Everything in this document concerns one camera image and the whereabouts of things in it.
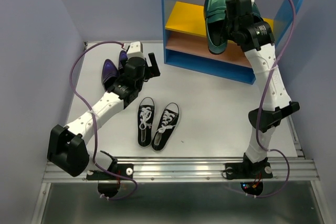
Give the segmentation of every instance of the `cable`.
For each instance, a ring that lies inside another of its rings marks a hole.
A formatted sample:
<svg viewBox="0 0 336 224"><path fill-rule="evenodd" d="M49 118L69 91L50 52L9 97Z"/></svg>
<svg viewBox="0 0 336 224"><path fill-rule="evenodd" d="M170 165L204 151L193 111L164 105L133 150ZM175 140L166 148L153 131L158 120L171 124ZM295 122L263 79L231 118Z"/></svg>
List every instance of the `cable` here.
<svg viewBox="0 0 336 224"><path fill-rule="evenodd" d="M86 49L77 59L76 61L73 63L72 67L71 67L71 70L70 70L70 75L69 75L69 82L70 82L70 87L72 89L72 91L74 92L74 94L80 99L82 100L83 103L85 103L85 105L88 107L89 111L93 111L92 109L92 106L89 104L89 102L84 98L82 97L77 91L76 91L76 88L75 88L75 85L73 84L73 81L72 81L72 74L74 72L74 69L76 67L76 65L78 64L79 60L87 53L89 52L90 50L92 50L93 48L95 47L98 47L100 45L103 45L103 44L118 44L120 45L121 47L124 46L123 43L121 42L118 42L118 41L103 41L103 42L99 42L95 45L93 45L92 47L89 47L88 49ZM96 163L96 155L97 155L97 150L98 150L98 127L97 127L97 120L96 120L96 115L94 113L92 113L92 120L93 120L93 132L94 132L94 139L95 139L95 149L94 149L94 152L93 152L93 157L92 157L92 160L93 160L93 163L95 164L96 167L98 167L100 170L102 170L103 172L105 172L106 174L110 175L110 176L113 176L113 177L116 177L116 178L121 178L121 179L124 179L124 180L129 180L129 181L132 181L135 185L133 191L131 191L129 194L125 195L125 196L122 196L122 197L119 197L119 198L109 198L108 200L120 200L120 199L125 199L129 196L131 196L132 194L134 194L134 192L137 190L138 188L138 183L132 179L132 178L127 178L127 177L124 177L124 176L120 176L118 174L115 174L115 173L112 173L112 172L109 172L108 170L104 169L103 167L101 167L98 163Z"/></svg>
<svg viewBox="0 0 336 224"><path fill-rule="evenodd" d="M281 156L283 156L283 158L285 159L286 161L286 164L287 164L287 176L286 176L286 180L284 182L284 184L280 187L280 189L278 189L277 191L271 193L271 194L267 194L267 195L261 195L261 196L254 196L254 195L251 195L255 198L267 198L267 197L271 197L271 196L274 196L275 194L281 192L284 187L287 185L288 183L288 179L289 179L289 175L290 175L290 166L289 166L289 161L288 159L286 158L286 156L284 155L284 153L280 150L277 150L277 149L267 149L265 148L264 146L262 146L262 144L260 143L260 139L259 139L259 127L260 127L260 118L261 118L261 112L262 112L262 107L263 107L263 104L264 104L264 101L265 101L265 97L266 97L266 93L267 93L267 90L268 90L268 86L271 82L271 79L272 79L272 75L273 75L273 72L274 72L274 67L277 66L279 60L281 59L282 55L284 54L288 44L289 44L289 41L292 37L292 34L293 34L293 31L294 31L294 25L295 25L295 20L296 20L296 10L295 10L295 5L293 3L292 0L288 0L289 1L289 4L291 6L291 9L292 9L292 15L293 15L293 21L292 21L292 25L291 25L291 28L290 28L290 32L289 32L289 35L288 35L288 38L286 40L286 43L284 45L284 47L282 48L282 50L280 51L276 61L274 62L270 72L269 72L269 76L268 76L268 79L266 81L266 85L265 85L265 88L264 88L264 91L262 93L262 96L261 96L261 99L260 99L260 104L259 104L259 109L258 109L258 115L257 115L257 126L256 126L256 139L257 139L257 143L258 145L260 146L260 148L262 148L264 151L266 152L278 152L281 154ZM234 190L234 189L231 189L231 188L228 188L226 187L227 189L229 190L233 190L233 191L236 191L238 193L242 193L241 191L237 191L237 190Z"/></svg>

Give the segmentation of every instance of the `shoelace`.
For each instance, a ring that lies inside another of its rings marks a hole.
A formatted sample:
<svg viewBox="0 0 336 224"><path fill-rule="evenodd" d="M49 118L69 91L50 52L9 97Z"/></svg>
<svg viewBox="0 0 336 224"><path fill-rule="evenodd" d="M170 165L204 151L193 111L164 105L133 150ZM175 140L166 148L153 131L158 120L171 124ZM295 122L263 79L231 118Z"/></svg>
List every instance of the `shoelace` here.
<svg viewBox="0 0 336 224"><path fill-rule="evenodd" d="M173 127L175 127L175 125L168 125L173 120L174 117L175 117L174 114L169 113L168 110L166 110L163 113L163 120L162 120L162 123L161 123L161 127L158 128L157 132L162 134L162 133L165 132L165 130L169 130L169 129L172 129Z"/></svg>
<svg viewBox="0 0 336 224"><path fill-rule="evenodd" d="M141 130L145 130L148 127L151 127L151 123L147 123L147 121L151 118L152 116L152 109L150 107L143 107L140 112L140 124L139 128Z"/></svg>

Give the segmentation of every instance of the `purple cable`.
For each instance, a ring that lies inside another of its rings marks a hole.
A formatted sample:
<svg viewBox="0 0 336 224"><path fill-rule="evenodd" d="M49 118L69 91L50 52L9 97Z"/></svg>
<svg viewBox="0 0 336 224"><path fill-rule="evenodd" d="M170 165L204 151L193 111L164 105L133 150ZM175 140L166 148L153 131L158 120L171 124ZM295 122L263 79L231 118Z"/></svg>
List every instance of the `purple cable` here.
<svg viewBox="0 0 336 224"><path fill-rule="evenodd" d="M95 48L95 47L98 47L100 45L103 45L103 44L118 44L118 45L121 45L123 47L123 43L121 42L118 42L118 41L103 41L103 42L99 42L95 45L93 45L92 47L89 47L88 49L86 49L78 58L77 60L75 61L75 63L72 65L71 67L71 71L70 71L70 76L69 76L69 82L70 82L70 87L72 89L72 91L74 92L74 94L80 99L83 101L83 103L85 103L85 105L88 107L89 111L92 111L92 106L89 104L89 102L87 100L85 100L84 97L82 97L77 91L76 91L76 88L73 84L73 81L72 81L72 74L74 72L74 69L76 67L76 65L78 64L79 60L88 52L90 51L91 49ZM92 160L93 160L93 163L95 164L96 167L98 167L99 169L101 169L103 172L105 172L106 174L110 175L110 176L113 176L113 177L117 177L117 178L121 178L121 179L124 179L124 180L129 180L129 181L132 181L135 185L133 191L131 191L129 194L125 195L125 196L122 196L122 197L119 197L119 198L108 198L109 200L119 200L119 199L125 199L129 196L131 196L132 194L134 194L134 192L137 190L138 188L138 183L134 180L134 179L131 179L131 178L127 178L127 177L124 177L124 176L120 176L118 174L115 174L115 173L112 173L112 172L109 172L108 170L104 169L103 167L101 167L99 164L96 163L96 155L97 155L97 150L98 150L98 127L97 127L97 120L96 120L96 116L94 113L92 113L92 120L93 120L93 132L94 132L94 139L95 139L95 149L94 149L94 152L93 152L93 157L92 157Z"/></svg>
<svg viewBox="0 0 336 224"><path fill-rule="evenodd" d="M262 148L264 151L266 152L278 152L280 153L283 158L285 159L286 161L286 164L287 164L287 177L286 177L286 180L284 182L284 184L281 186L280 189L278 189L277 191L275 191L274 193L271 193L271 194L267 194L267 195L262 195L262 196L256 196L256 198L267 198L267 197L271 197L271 196L274 196L275 194L279 193L280 191L282 191L284 189L284 187L287 185L287 182L288 182L288 179L289 179L289 174L290 174L290 166L289 166L289 161L288 159L286 158L286 156L284 155L283 152L281 152L280 150L277 150L277 149L271 149L271 150L268 150L267 148L265 148L264 146L262 146L262 144L260 143L260 139L259 139L259 127L260 127L260 118L261 118L261 112L262 112L262 107L263 107L263 104L264 104L264 101L265 101L265 97L266 97L266 93L267 93L267 90L268 90L268 86L271 82L271 79L272 79L272 75L273 75L273 72L274 72L274 67L276 67L276 65L278 64L279 60L281 59L282 55L284 54L288 44L289 44L289 41L292 37L292 34L293 34L293 30L294 30L294 24L295 24L295 19L296 19L296 11L295 11L295 5L293 3L292 0L288 0L289 1L289 4L292 8L292 14L293 14L293 22L292 22L292 25L291 25L291 28L290 28L290 32L289 32L289 35L288 35L288 38L287 38L287 41L284 45L284 47L282 48L280 54L278 55L276 61L274 62L270 72L269 72L269 76L268 76L268 79L266 81L266 85L265 85L265 88L264 88L264 91L262 93L262 96L261 96L261 99L260 99L260 105L259 105L259 109L258 109L258 115L257 115L257 126L256 126L256 138L257 138L257 143L258 145L260 146L260 148Z"/></svg>

